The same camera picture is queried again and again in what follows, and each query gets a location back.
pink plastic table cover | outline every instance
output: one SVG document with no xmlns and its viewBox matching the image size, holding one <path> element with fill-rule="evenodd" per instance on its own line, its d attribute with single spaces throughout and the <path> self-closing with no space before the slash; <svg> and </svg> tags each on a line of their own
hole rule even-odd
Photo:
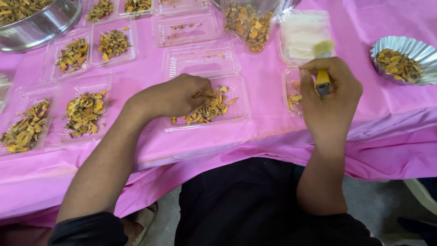
<svg viewBox="0 0 437 246">
<path fill-rule="evenodd" d="M 329 11 L 336 53 L 364 85 L 348 135 L 348 175 L 367 180 L 437 175 L 432 165 L 437 157 L 433 151 L 437 145 L 437 86 L 393 84 L 375 72 L 369 52 L 375 40 L 389 35 L 412 37 L 437 47 L 437 27 L 432 25 L 435 7 L 437 3 L 432 0 L 406 0 L 401 5 L 395 0 L 306 0 L 299 5 L 299 9 Z M 109 125 L 131 95 L 163 82 L 163 49 L 152 46 L 150 19 L 138 19 L 136 24 L 141 46 L 133 63 L 87 71 L 115 74 Z M 152 121 L 140 137 L 138 165 L 118 200 L 117 216 L 150 205 L 203 171 L 248 157 L 306 164 L 312 139 L 303 120 L 294 118 L 284 106 L 281 75 L 286 66 L 279 59 L 275 40 L 260 54 L 247 52 L 238 42 L 236 50 L 251 119 L 176 132 L 165 132 L 159 119 Z M 24 56 L 2 53 L 0 70 L 11 70 L 10 64 L 15 63 L 14 87 L 36 84 L 44 57 L 45 49 Z M 7 106 L 0 117 L 10 113 Z M 71 146 L 0 158 L 1 223 L 52 225 L 56 206 L 94 147 Z"/>
</svg>

aluminum foil cup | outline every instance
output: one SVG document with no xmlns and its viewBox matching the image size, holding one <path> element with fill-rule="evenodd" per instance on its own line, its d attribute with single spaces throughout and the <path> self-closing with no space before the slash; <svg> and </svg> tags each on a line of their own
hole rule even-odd
<svg viewBox="0 0 437 246">
<path fill-rule="evenodd" d="M 373 58 L 376 71 L 378 71 L 382 77 L 390 80 L 391 82 L 404 85 L 437 84 L 437 51 L 434 47 L 412 38 L 396 36 L 382 38 L 376 41 L 376 43 L 372 46 L 373 49 L 371 50 L 371 57 Z M 416 80 L 415 83 L 408 82 L 403 79 L 395 79 L 393 74 L 386 74 L 385 69 L 379 66 L 379 62 L 376 61 L 376 54 L 387 48 L 394 51 L 399 51 L 408 58 L 419 62 L 422 75 Z"/>
</svg>

gray floor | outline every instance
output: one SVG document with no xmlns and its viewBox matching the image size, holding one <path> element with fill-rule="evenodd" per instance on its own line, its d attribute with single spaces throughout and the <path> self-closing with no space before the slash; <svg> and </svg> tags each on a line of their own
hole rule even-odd
<svg viewBox="0 0 437 246">
<path fill-rule="evenodd" d="M 346 177 L 343 190 L 349 213 L 363 222 L 386 246 L 426 245 L 396 224 L 399 216 L 437 222 L 437 217 L 420 205 L 402 181 L 366 182 Z M 180 187 L 158 201 L 158 215 L 142 241 L 142 246 L 174 244 L 179 221 L 179 192 Z"/>
</svg>

